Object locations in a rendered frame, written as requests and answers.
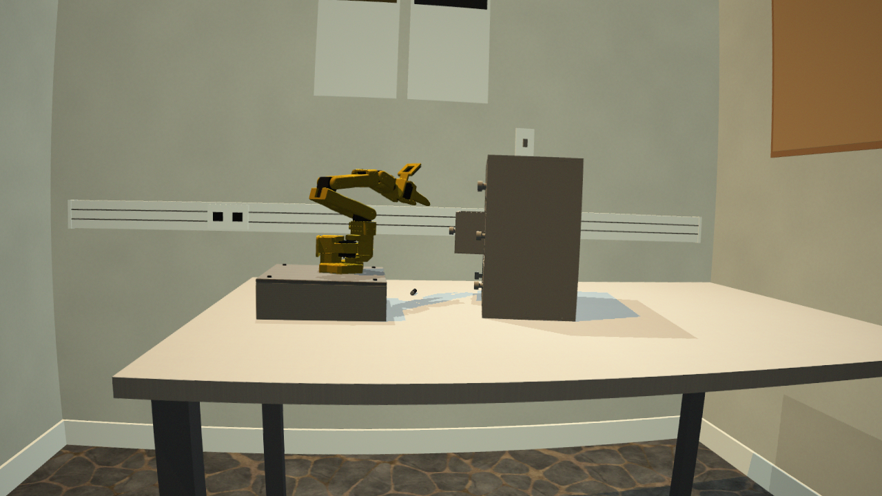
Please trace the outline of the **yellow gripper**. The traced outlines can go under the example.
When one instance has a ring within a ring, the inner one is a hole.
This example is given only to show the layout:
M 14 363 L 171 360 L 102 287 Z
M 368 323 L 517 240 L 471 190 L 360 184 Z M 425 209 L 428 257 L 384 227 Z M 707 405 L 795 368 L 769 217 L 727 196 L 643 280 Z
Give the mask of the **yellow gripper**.
M 420 167 L 421 163 L 409 163 L 405 165 L 405 167 L 403 167 L 398 173 L 400 178 L 396 179 L 393 192 L 381 195 L 393 202 L 400 201 L 411 206 L 416 206 L 416 202 L 423 204 L 423 206 L 431 206 L 431 202 L 416 191 L 417 186 L 415 183 L 409 181 L 409 176 L 413 176 Z

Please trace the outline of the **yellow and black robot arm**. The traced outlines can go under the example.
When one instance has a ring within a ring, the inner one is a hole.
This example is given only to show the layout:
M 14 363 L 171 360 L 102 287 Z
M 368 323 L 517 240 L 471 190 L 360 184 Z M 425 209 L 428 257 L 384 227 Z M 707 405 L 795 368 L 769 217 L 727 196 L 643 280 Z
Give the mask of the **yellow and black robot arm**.
M 317 188 L 311 188 L 309 199 L 352 218 L 349 229 L 353 235 L 322 235 L 318 238 L 319 273 L 362 273 L 363 263 L 373 257 L 373 236 L 377 235 L 377 222 L 371 220 L 377 217 L 377 212 L 361 202 L 337 194 L 336 190 L 366 186 L 378 194 L 390 194 L 395 189 L 396 178 L 376 169 L 353 169 L 351 175 L 336 177 L 318 178 Z M 358 241 L 358 244 L 354 241 Z

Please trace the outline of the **dark brown chest of drawers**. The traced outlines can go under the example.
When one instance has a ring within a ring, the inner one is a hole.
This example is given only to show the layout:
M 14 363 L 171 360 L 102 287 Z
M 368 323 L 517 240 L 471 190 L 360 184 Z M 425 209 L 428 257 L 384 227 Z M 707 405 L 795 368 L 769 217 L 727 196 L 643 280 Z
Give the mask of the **dark brown chest of drawers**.
M 575 322 L 584 159 L 488 155 L 482 318 Z

